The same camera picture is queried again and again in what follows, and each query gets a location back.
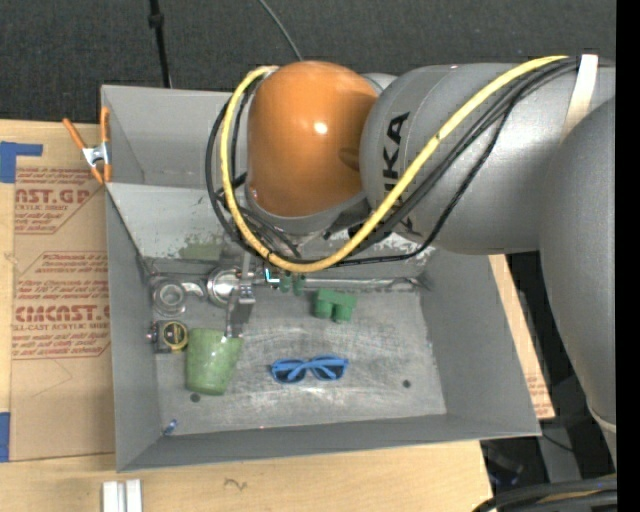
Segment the metal cylinder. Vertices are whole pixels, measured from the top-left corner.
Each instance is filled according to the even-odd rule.
[[[546,175],[542,270],[553,316],[616,461],[615,98],[585,118]]]
[[[439,128],[477,91],[513,64],[429,66],[401,76],[372,109],[360,146],[363,188],[377,207],[411,161]],[[560,140],[576,81],[569,73],[541,86],[519,102],[507,119],[491,155],[446,221],[434,245],[465,253],[536,250],[538,223],[546,198],[543,181]],[[615,69],[603,68],[591,109],[615,94]],[[422,167],[407,198],[451,151],[462,133],[486,110],[479,107]],[[498,121],[470,144],[427,196],[394,231],[426,239],[462,180],[491,141]]]

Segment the cardboard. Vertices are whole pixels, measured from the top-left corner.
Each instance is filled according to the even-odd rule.
[[[10,460],[110,452],[104,190],[60,123],[3,122],[0,138],[44,145],[16,170]]]

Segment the white cable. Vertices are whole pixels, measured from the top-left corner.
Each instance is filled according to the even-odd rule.
[[[598,56],[585,54],[580,59],[578,77],[569,101],[567,116],[564,119],[560,142],[582,121],[589,113],[591,97],[598,77]]]

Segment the round metal part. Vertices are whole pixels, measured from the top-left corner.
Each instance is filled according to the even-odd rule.
[[[209,300],[217,306],[226,307],[233,289],[240,284],[235,270],[216,270],[207,280]]]
[[[153,290],[153,306],[162,316],[177,316],[186,309],[186,294],[178,281],[166,280]]]

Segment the green plastic cup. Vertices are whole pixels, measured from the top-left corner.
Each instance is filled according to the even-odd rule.
[[[243,340],[215,329],[190,329],[187,345],[187,389],[223,395],[240,358]]]

